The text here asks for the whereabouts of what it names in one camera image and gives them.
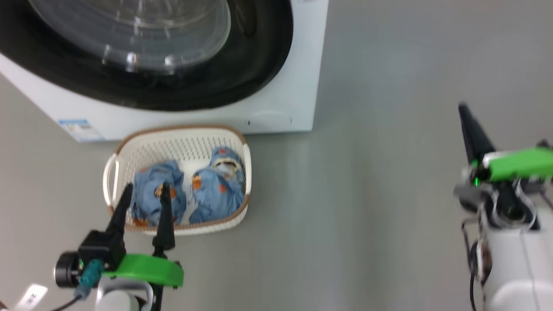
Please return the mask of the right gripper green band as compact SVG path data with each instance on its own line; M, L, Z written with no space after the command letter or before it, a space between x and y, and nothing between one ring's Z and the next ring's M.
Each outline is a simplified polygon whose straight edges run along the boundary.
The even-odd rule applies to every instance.
M491 140L473 116L468 104L460 103L464 147L472 179L479 182L502 182L516 179L548 179L553 175L553 151L548 147L496 152Z

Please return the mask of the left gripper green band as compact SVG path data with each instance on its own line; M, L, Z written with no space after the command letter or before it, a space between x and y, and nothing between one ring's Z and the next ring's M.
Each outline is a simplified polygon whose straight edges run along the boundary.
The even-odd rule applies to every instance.
M93 267L94 270L99 270L103 277L145 281L160 287L182 287L184 270L165 254L166 251L175 248L170 185L164 184L161 188L162 208L157 233L153 238L152 255L126 251L123 236L132 193L133 184L128 183L113 211L106 232L91 231L79 246L79 258L85 269L82 276L87 277L90 267Z

